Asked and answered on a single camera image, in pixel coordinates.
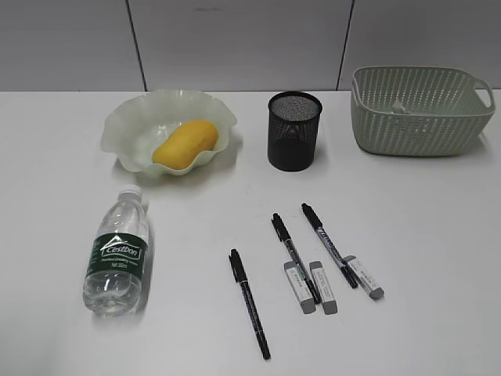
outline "bottle cap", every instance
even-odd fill
[[[141,199],[141,197],[142,197],[141,188],[139,188],[138,186],[135,186],[134,184],[127,184],[126,186],[124,186],[118,195],[120,196],[121,194],[124,194],[124,193],[133,193],[137,197],[139,197],[139,199]]]

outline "basket handle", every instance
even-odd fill
[[[488,110],[494,110],[494,108],[496,107],[496,105],[494,104],[494,95],[492,94],[492,89],[491,87],[488,85],[487,82],[485,82],[484,80],[481,80],[480,78],[474,78],[474,89],[475,89],[475,85],[480,85],[480,89],[485,89],[488,93],[488,98],[491,102],[491,104],[487,107]]]

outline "wavy glass bowl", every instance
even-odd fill
[[[211,121],[218,129],[218,141],[213,150],[200,152],[183,170],[152,162],[155,149],[178,126],[197,119]],[[185,175],[226,149],[229,129],[235,124],[232,111],[220,99],[205,92],[156,90],[123,102],[106,118],[101,150],[115,153],[130,172],[144,172],[150,176]]]

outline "green plastic basket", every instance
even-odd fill
[[[489,106],[476,93],[477,87],[487,90]],[[462,70],[364,67],[353,74],[353,132],[360,148],[370,153],[459,154],[495,110],[489,85]]]

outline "water bottle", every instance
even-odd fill
[[[148,222],[138,186],[126,186],[99,226],[85,276],[87,308],[101,316],[132,311],[141,294]]]

